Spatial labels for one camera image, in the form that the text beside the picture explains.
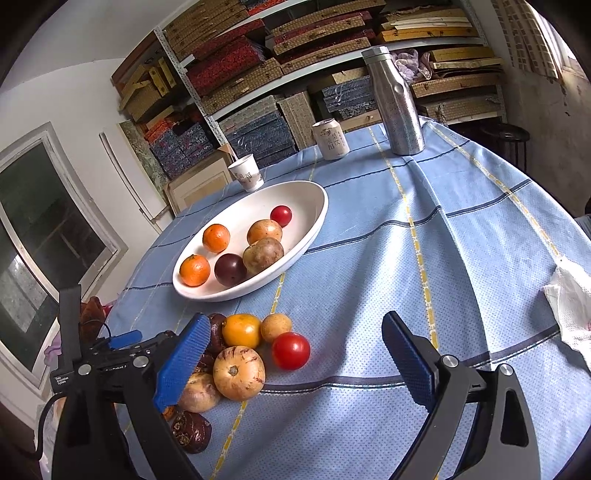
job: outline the tangerine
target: tangerine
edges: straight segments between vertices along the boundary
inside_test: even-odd
[[[219,223],[208,226],[203,232],[203,246],[211,253],[218,254],[228,248],[230,232]]]
[[[202,255],[191,255],[183,260],[178,274],[184,284],[198,287],[207,281],[211,272],[212,268],[207,258]]]

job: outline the table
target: table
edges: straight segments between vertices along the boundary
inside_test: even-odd
[[[182,212],[139,262],[109,315],[113,334],[179,332],[201,311],[289,315],[311,343],[299,371],[278,372],[247,403],[204,416],[213,434],[191,461],[204,478],[389,478],[425,417],[381,339],[396,310],[416,335],[464,363],[509,362],[534,421],[544,480],[563,467],[591,424],[591,380],[560,341],[541,288],[566,255],[591,271],[591,242],[525,174],[423,119],[427,148],[389,150],[381,125],[347,134],[351,153],[323,161],[317,147],[264,170],[265,185],[313,180],[329,210],[317,239],[284,275],[217,304],[180,297],[175,261],[191,236],[246,195],[237,182]],[[453,474],[475,408],[468,405],[440,478]],[[153,478],[129,417],[120,413],[138,473]]]

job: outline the blue gripper pad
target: blue gripper pad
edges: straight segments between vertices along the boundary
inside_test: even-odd
[[[209,318],[196,313],[179,335],[177,346],[156,377],[154,404],[160,413],[176,405],[195,365],[207,348],[211,326]]]
[[[396,312],[384,316],[382,339],[414,402],[431,412],[439,385],[437,350],[425,337],[413,335]]]

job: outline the metal bottle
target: metal bottle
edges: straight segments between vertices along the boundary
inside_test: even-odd
[[[387,47],[362,52],[374,88],[375,102],[396,155],[414,155],[425,149],[417,108],[408,84],[392,61]]]

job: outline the white cloth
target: white cloth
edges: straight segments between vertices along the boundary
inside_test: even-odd
[[[591,370],[591,277],[583,267],[562,257],[544,294],[562,341],[580,352]]]

